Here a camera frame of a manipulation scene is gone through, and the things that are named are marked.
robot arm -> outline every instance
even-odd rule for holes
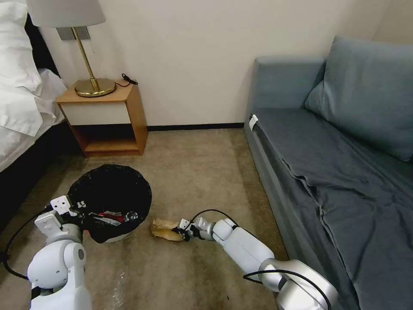
[[[70,210],[66,196],[51,201],[53,211],[35,220],[46,235],[46,246],[36,253],[27,276],[31,282],[31,310],[91,310],[92,300],[84,285],[86,250],[79,226],[65,223]]]
[[[279,292],[280,309],[329,310],[337,300],[337,290],[319,273],[299,260],[276,260],[265,244],[230,219],[208,223],[200,217],[193,224],[183,219],[179,228],[187,236],[219,243],[246,276],[252,273],[251,280]]]
[[[76,216],[66,196],[51,201],[53,211],[40,215],[35,224],[46,235],[46,246],[28,268],[32,283],[32,310],[91,310],[84,286],[86,251],[79,226],[64,223],[60,215]],[[216,241],[246,273],[245,279],[279,292],[282,310],[330,310],[337,290],[320,274],[298,260],[278,261],[255,236],[232,220],[209,223],[202,217],[194,223],[182,219],[178,232],[186,241],[193,237]]]

baseboard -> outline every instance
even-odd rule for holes
[[[205,129],[228,129],[228,128],[242,128],[242,127],[244,127],[244,123],[168,125],[168,126],[148,126],[148,131],[205,130]]]

power cord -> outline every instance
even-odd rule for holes
[[[222,212],[222,211],[220,211],[220,210],[217,210],[217,209],[207,209],[207,210],[204,210],[204,211],[201,211],[201,212],[197,213],[197,214],[192,218],[192,220],[189,221],[189,224],[185,227],[184,230],[187,230],[187,228],[195,221],[195,219],[196,219],[199,215],[201,215],[202,213],[211,212],[211,211],[212,211],[212,212],[221,213],[222,215],[226,216],[226,217],[229,218],[231,221],[233,221],[235,225],[239,226],[239,225],[237,224],[237,222],[235,222],[228,214],[226,214],[226,213],[224,213],[224,212]]]
[[[262,284],[261,281],[257,281],[257,280],[251,279],[250,277],[251,277],[251,276],[256,276],[256,275],[259,275],[259,274],[264,274],[264,273],[285,273],[285,274],[289,274],[289,275],[292,275],[292,276],[297,276],[297,277],[299,277],[299,278],[307,281],[308,283],[310,283],[310,284],[321,294],[321,296],[323,296],[323,298],[324,298],[324,300],[326,301],[326,304],[327,304],[327,310],[331,310],[331,303],[330,303],[330,301],[328,300],[327,295],[321,290],[321,288],[319,288],[319,287],[318,287],[314,282],[312,282],[310,279],[308,279],[308,278],[306,278],[306,277],[304,277],[304,276],[302,276],[302,275],[300,275],[299,273],[296,273],[296,272],[294,272],[294,271],[283,270],[283,269],[261,270],[261,271],[256,271],[256,272],[253,272],[253,273],[247,273],[247,274],[244,275],[242,278],[245,279],[245,280],[254,282],[254,283]]]
[[[21,273],[18,273],[17,271],[14,271],[10,266],[9,266],[9,249],[10,246],[13,243],[13,240],[16,238],[16,236],[23,230],[23,228],[25,228],[27,226],[27,224],[29,224],[32,220],[34,220],[35,218],[37,218],[39,215],[48,212],[52,210],[52,206],[46,206],[42,211],[36,213],[34,216],[32,216],[27,222],[25,222],[22,226],[20,226],[20,228],[12,235],[12,237],[10,238],[9,242],[7,242],[6,245],[6,249],[4,250],[4,258],[3,258],[3,265],[4,265],[4,269],[6,269],[6,271],[16,277],[19,277],[23,280],[29,280],[29,278]]]
[[[128,76],[127,76],[126,74],[124,74],[124,73],[122,73],[122,78],[123,78],[126,82],[128,82],[128,84],[122,85],[122,84],[119,84],[119,83],[115,82],[116,85],[119,85],[119,86],[121,86],[121,87],[128,87],[130,84],[132,84],[132,85],[138,85],[138,82],[132,80],[130,77],[128,77]]]

trash can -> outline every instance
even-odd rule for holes
[[[72,205],[83,214],[82,228],[97,243],[126,237],[149,213],[152,192],[135,169],[105,164],[82,175],[69,189]]]

white wall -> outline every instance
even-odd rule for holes
[[[413,44],[413,0],[392,1],[374,40]]]
[[[391,0],[100,0],[85,41],[97,77],[139,81],[149,125],[242,122],[259,55],[327,54],[371,39]],[[75,42],[42,29],[66,83],[87,78]]]

